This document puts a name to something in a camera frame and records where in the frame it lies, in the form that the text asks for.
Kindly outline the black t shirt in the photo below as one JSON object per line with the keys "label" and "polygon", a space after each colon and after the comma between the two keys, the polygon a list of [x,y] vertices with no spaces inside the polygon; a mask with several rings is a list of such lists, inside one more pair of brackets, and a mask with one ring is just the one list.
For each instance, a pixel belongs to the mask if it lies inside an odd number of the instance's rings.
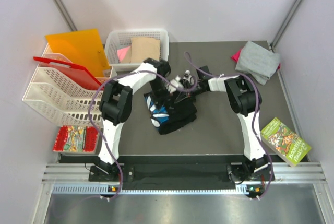
{"label": "black t shirt", "polygon": [[197,118],[197,109],[189,100],[179,102],[174,106],[158,107],[150,93],[144,94],[144,98],[150,113],[151,123],[160,135],[174,132]]}

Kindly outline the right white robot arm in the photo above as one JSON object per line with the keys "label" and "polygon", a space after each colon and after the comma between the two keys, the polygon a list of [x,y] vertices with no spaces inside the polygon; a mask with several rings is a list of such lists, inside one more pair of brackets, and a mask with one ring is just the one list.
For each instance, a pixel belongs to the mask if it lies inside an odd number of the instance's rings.
{"label": "right white robot arm", "polygon": [[262,175],[263,170],[270,167],[270,159],[263,148],[259,130],[259,108],[261,95],[250,79],[242,75],[213,76],[208,67],[196,70],[198,81],[192,91],[178,95],[178,99],[191,99],[204,92],[225,92],[232,111],[237,115],[243,134],[244,156],[246,160],[236,168],[230,167],[228,175],[235,184],[255,180]]}

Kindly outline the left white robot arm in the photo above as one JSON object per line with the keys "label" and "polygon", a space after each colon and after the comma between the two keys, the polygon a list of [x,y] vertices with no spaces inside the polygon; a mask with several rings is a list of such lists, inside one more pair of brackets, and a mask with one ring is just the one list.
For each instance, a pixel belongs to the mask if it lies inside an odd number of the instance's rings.
{"label": "left white robot arm", "polygon": [[99,109],[103,123],[103,144],[96,166],[106,180],[118,177],[120,170],[117,167],[119,158],[118,146],[124,123],[132,112],[133,94],[145,84],[152,82],[163,89],[163,80],[171,72],[167,61],[156,61],[151,58],[144,60],[134,71],[113,77],[105,86]]}

